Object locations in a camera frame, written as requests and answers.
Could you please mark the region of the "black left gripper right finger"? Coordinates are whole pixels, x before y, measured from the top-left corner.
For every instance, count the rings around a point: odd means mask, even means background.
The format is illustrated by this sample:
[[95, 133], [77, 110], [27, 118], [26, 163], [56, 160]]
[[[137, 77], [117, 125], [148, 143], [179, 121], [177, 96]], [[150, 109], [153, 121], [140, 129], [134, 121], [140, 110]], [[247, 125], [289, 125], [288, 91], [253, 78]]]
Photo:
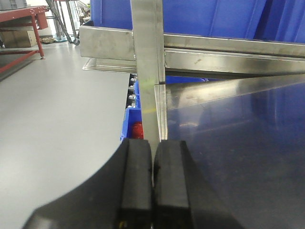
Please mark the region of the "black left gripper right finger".
[[185, 141], [163, 140], [154, 159], [156, 229], [241, 229], [196, 166]]

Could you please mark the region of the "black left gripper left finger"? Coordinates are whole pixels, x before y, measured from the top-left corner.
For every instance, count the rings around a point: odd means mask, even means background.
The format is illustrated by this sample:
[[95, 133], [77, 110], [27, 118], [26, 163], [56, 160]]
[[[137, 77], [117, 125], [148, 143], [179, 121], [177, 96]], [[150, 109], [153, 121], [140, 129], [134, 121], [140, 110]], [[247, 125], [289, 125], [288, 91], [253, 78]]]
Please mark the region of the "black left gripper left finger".
[[25, 229], [149, 229], [152, 157], [146, 140], [124, 139], [89, 179], [34, 210]]

